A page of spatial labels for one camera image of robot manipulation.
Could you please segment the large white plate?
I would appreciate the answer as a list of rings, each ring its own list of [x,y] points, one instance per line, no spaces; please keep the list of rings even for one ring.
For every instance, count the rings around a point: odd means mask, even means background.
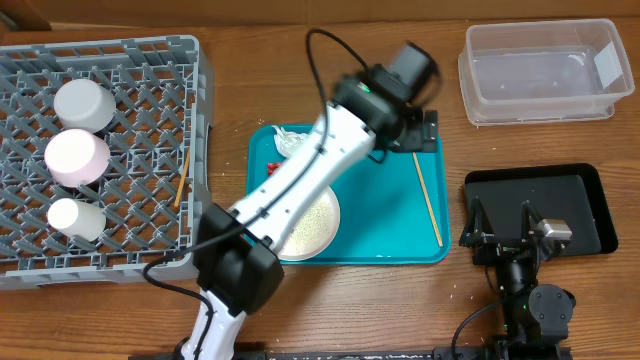
[[[320,254],[335,238],[340,217],[338,199],[327,187],[294,226],[278,257],[297,262]]]

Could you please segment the cream white cup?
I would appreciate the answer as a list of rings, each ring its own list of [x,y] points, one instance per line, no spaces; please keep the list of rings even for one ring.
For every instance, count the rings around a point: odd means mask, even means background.
[[[62,198],[49,207],[47,222],[69,238],[80,236],[87,241],[94,241],[105,229],[106,216],[98,206]]]

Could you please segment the grey bowl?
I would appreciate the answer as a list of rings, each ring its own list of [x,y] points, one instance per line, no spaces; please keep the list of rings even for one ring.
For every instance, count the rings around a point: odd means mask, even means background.
[[[106,88],[88,79],[64,84],[54,96],[54,111],[64,129],[82,129],[96,133],[113,119],[114,96]]]

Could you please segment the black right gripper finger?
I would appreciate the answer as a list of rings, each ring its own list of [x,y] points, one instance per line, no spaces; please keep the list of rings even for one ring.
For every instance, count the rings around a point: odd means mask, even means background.
[[[529,201],[521,204],[521,239],[531,243],[538,243],[541,238],[541,230],[538,227],[542,220],[539,212]]]
[[[468,221],[460,236],[459,245],[467,248],[479,248],[494,242],[495,232],[481,200],[475,197],[471,201]]]

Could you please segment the wooden chopstick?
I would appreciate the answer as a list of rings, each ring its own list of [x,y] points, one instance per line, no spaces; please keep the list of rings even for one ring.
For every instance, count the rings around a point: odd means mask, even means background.
[[[189,150],[187,151],[187,153],[185,155],[184,166],[183,166],[183,169],[182,169],[181,177],[180,177],[179,184],[178,184],[178,189],[177,189],[176,196],[175,196],[174,203],[173,203],[173,206],[176,207],[176,208],[178,208],[180,206],[180,203],[181,203],[182,198],[183,198],[186,178],[187,178],[188,173],[189,173],[190,159],[191,159],[191,148],[189,148]]]
[[[421,190],[422,190],[422,193],[423,193],[423,197],[424,197],[424,200],[425,200],[425,204],[426,204],[426,207],[427,207],[427,210],[428,210],[428,213],[429,213],[429,217],[430,217],[431,224],[432,224],[432,227],[433,227],[434,235],[435,235],[435,238],[436,238],[438,246],[440,248],[442,248],[444,244],[443,244],[443,240],[442,240],[442,237],[441,237],[441,234],[440,234],[438,222],[437,222],[437,219],[436,219],[436,216],[435,216],[432,204],[431,204],[429,191],[428,191],[428,188],[426,186],[426,182],[425,182],[425,179],[424,179],[424,176],[423,176],[423,172],[422,172],[422,169],[421,169],[421,164],[420,164],[419,158],[418,158],[418,156],[417,156],[417,154],[415,152],[412,153],[412,158],[413,158],[414,167],[416,169],[416,173],[417,173],[417,176],[418,176],[418,179],[419,179],[419,183],[420,183],[420,186],[421,186]]]

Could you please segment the red snack wrapper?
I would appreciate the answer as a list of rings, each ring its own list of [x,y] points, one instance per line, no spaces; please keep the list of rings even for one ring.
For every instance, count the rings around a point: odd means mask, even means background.
[[[273,173],[275,173],[280,168],[281,165],[282,165],[281,162],[268,163],[267,164],[267,175],[271,176]]]

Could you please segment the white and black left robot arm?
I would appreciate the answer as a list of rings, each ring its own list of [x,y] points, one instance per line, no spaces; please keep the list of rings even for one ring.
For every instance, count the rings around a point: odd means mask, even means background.
[[[278,170],[230,209],[205,210],[192,250],[202,308],[178,357],[232,358],[244,318],[282,281],[278,252],[337,177],[373,150],[434,151],[423,108],[413,101],[437,72],[433,58],[408,42],[389,66],[345,77],[309,137]]]

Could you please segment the pink bowl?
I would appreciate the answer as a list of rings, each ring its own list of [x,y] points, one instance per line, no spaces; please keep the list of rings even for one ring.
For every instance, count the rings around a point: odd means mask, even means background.
[[[76,188],[102,177],[110,159],[107,143],[82,130],[64,130],[55,135],[44,152],[47,169],[60,185]]]

